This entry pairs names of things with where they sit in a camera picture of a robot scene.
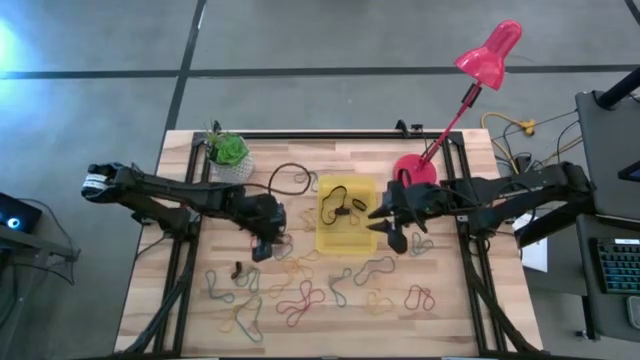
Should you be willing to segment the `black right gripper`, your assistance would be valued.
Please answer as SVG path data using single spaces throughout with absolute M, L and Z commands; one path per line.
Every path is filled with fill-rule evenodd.
M 383 218 L 367 226 L 371 231 L 387 234 L 389 247 L 397 254 L 408 250 L 403 227 L 417 225 L 427 232 L 426 221 L 449 214 L 448 196 L 433 184 L 416 184 L 405 187 L 392 180 L 382 195 L 382 204 L 369 215 L 369 219 Z

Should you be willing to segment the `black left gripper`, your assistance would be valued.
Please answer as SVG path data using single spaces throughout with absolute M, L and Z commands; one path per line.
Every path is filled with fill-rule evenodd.
M 284 243 L 287 225 L 284 205 L 269 194 L 237 196 L 231 202 L 232 221 L 251 232 L 256 245 L 252 260 L 261 262 L 273 256 L 273 247 Z

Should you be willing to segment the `yellow translucent plastic bin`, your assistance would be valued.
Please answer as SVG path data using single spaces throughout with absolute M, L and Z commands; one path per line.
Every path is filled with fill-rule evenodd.
M 336 186 L 343 185 L 348 194 L 345 205 L 351 210 L 348 216 L 337 219 L 333 225 L 324 225 L 320 219 L 320 203 L 323 197 Z M 365 212 L 352 205 L 356 198 L 367 205 Z M 325 210 L 338 207 L 342 202 L 342 194 L 336 192 L 326 203 Z M 377 249 L 377 239 L 367 228 L 370 221 L 368 214 L 376 205 L 376 184 L 372 177 L 364 175 L 321 175 L 317 191 L 317 226 L 316 250 L 323 255 L 356 256 L 371 255 Z

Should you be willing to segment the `long yellow rubber band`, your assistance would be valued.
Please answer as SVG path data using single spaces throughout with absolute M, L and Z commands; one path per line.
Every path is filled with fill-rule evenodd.
M 281 263 L 283 271 L 287 275 L 287 280 L 284 283 L 272 285 L 268 289 L 268 296 L 272 299 L 280 297 L 282 292 L 293 283 L 297 275 L 302 275 L 305 280 L 313 279 L 315 271 L 311 266 L 307 265 L 307 262 L 316 262 L 320 257 L 321 255 L 317 250 L 312 250 L 308 254 L 297 258 L 285 257 Z

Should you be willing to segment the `large red rubber band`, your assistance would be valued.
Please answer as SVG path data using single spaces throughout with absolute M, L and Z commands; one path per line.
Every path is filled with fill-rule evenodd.
M 299 300 L 283 300 L 276 304 L 276 311 L 285 315 L 285 323 L 288 327 L 295 327 L 301 317 L 314 305 L 322 303 L 326 294 L 322 289 L 315 288 L 310 280 L 304 280 L 299 285 Z

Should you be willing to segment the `large black rubber band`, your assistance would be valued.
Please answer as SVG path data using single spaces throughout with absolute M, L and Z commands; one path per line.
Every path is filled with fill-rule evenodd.
M 339 185 L 339 186 L 334 187 L 334 188 L 333 188 L 333 189 L 328 193 L 328 195 L 327 195 L 327 196 L 325 196 L 325 197 L 323 197 L 323 198 L 322 198 L 321 203 L 320 203 L 320 219 L 321 219 L 322 223 L 323 223 L 324 225 L 327 225 L 327 226 L 329 226 L 329 225 L 333 225 L 333 224 L 337 221 L 337 219 L 338 219 L 339 217 L 342 217 L 342 216 L 336 216 L 336 215 L 334 214 L 334 210 L 335 210 L 336 208 L 338 208 L 338 207 L 333 208 L 333 209 L 331 209 L 331 210 L 325 210 L 327 201 L 328 201 L 330 198 L 332 198 L 332 197 L 333 197 L 333 195 L 334 195 L 336 192 L 340 192 L 340 193 L 342 194 L 342 202 L 341 202 L 341 204 L 340 204 L 338 207 L 346 207 L 346 208 L 348 208 L 348 207 L 345 205 L 346 197 L 347 197 L 347 194 L 348 194 L 347 188 L 346 188 L 345 186 L 343 186 L 343 185 Z

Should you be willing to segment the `rubber bands inside tray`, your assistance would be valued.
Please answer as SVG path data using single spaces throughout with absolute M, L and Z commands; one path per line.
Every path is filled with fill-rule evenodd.
M 263 306 L 263 299 L 259 295 L 253 295 L 244 303 L 237 306 L 234 320 L 240 330 L 253 343 L 260 343 L 264 335 L 259 328 L 259 317 Z

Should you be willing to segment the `red desk lamp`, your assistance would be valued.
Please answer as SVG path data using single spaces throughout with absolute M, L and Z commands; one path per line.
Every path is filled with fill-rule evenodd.
M 463 96 L 461 106 L 454 118 L 437 140 L 421 155 L 407 154 L 396 162 L 393 168 L 395 180 L 405 186 L 436 183 L 438 177 L 432 159 L 454 125 L 474 105 L 482 88 L 488 87 L 494 91 L 501 88 L 506 73 L 505 59 L 521 39 L 522 32 L 519 22 L 504 20 L 496 26 L 481 46 L 468 50 L 456 58 L 454 61 L 456 67 L 471 76 L 474 82 Z

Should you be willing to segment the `grey metal stand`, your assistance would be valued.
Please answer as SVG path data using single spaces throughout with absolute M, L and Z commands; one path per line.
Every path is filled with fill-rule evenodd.
M 48 306 L 40 298 L 59 272 L 52 258 L 73 263 L 77 250 L 34 234 L 0 227 L 0 360 L 11 360 Z

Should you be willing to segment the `grey side desk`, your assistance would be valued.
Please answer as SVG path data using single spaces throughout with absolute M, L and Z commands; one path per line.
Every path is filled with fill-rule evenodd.
M 618 176 L 640 162 L 640 103 L 625 98 L 612 109 L 603 109 L 592 92 L 576 94 L 575 102 L 595 187 L 595 213 L 576 218 L 591 326 L 605 337 L 640 342 L 640 329 L 629 320 L 628 297 L 602 291 L 593 243 L 597 238 L 640 240 L 640 181 Z

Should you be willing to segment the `black box with blue light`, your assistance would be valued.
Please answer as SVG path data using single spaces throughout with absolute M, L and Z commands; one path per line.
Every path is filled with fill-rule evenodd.
M 0 192 L 0 225 L 23 233 L 34 232 L 42 211 Z

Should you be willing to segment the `backlit computer keyboard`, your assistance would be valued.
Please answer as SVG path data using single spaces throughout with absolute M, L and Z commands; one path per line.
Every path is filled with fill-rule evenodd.
M 640 239 L 595 238 L 593 245 L 603 292 L 640 296 Z

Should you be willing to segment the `black tablet with blue screen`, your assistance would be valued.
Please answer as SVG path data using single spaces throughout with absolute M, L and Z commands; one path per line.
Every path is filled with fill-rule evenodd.
M 640 183 L 640 160 L 620 170 L 618 172 L 618 178 Z

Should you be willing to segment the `grey computer mouse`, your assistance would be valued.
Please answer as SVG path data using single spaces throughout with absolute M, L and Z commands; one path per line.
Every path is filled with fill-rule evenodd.
M 640 330 L 640 296 L 629 296 L 626 299 L 629 323 Z

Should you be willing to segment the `black pole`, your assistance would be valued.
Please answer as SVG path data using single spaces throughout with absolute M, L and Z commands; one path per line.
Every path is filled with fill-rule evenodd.
M 640 67 L 630 72 L 609 90 L 598 95 L 596 103 L 601 108 L 610 109 L 638 87 L 640 87 Z

